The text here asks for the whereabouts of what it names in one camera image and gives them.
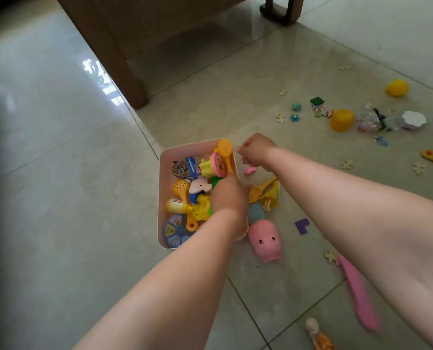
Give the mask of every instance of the wooden furniture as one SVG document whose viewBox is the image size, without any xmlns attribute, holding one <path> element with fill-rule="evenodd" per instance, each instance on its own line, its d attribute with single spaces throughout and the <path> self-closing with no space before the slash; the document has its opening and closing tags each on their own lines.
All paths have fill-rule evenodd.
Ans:
<svg viewBox="0 0 433 350">
<path fill-rule="evenodd" d="M 138 109 L 148 98 L 127 59 L 244 0 L 58 1 L 124 97 Z M 301 15 L 302 2 L 289 0 L 287 9 L 283 9 L 266 0 L 260 12 L 287 26 Z"/>
</svg>

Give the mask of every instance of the hand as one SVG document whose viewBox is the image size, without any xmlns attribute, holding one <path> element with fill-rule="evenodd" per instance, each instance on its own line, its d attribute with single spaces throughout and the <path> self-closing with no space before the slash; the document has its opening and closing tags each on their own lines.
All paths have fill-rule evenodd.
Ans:
<svg viewBox="0 0 433 350">
<path fill-rule="evenodd" d="M 235 174 L 221 179 L 213 188 L 210 197 L 212 212 L 229 209 L 237 214 L 242 221 L 247 220 L 249 208 L 249 187 L 243 187 Z"/>
<path fill-rule="evenodd" d="M 271 139 L 256 132 L 244 141 L 243 146 L 237 147 L 236 151 L 242 156 L 243 164 L 251 167 L 262 166 L 266 171 L 271 172 L 267 162 L 269 151 L 274 147 L 277 145 Z"/>
</svg>

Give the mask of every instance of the person's right hand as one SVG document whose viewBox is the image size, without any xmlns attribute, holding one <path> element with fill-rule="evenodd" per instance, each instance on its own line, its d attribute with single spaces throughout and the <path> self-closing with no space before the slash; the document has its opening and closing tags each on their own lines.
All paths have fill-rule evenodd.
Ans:
<svg viewBox="0 0 433 350">
<path fill-rule="evenodd" d="M 236 151 L 242 156 L 243 164 L 251 167 L 262 166 L 266 171 L 270 172 L 271 169 L 267 165 L 268 155 L 269 151 L 275 147 L 277 145 L 271 139 L 260 132 L 256 132 L 244 141 L 243 146 L 237 147 Z"/>
</svg>

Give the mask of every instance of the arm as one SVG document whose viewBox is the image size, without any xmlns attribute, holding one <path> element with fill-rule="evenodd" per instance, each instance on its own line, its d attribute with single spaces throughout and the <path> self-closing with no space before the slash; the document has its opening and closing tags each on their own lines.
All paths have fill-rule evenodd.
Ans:
<svg viewBox="0 0 433 350">
<path fill-rule="evenodd" d="M 211 204 L 214 215 L 202 228 L 144 276 L 75 350 L 204 348 L 232 248 L 245 233 L 247 192 L 228 177 L 215 187 Z"/>
<path fill-rule="evenodd" d="M 433 344 L 433 201 L 278 148 L 255 134 L 245 164 L 272 171 L 325 237 Z"/>
</svg>

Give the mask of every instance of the wooden furniture leg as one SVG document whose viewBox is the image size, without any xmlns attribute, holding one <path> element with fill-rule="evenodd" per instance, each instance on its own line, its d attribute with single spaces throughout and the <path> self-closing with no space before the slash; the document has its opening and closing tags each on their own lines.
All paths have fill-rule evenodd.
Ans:
<svg viewBox="0 0 433 350">
<path fill-rule="evenodd" d="M 93 0 L 58 0 L 58 2 L 129 104 L 135 109 L 147 104 L 147 94 L 132 73 Z"/>
<path fill-rule="evenodd" d="M 304 0 L 288 0 L 288 7 L 284 8 L 274 4 L 273 0 L 265 0 L 265 3 L 260 6 L 260 13 L 282 26 L 289 26 L 301 16 L 303 2 Z"/>
</svg>

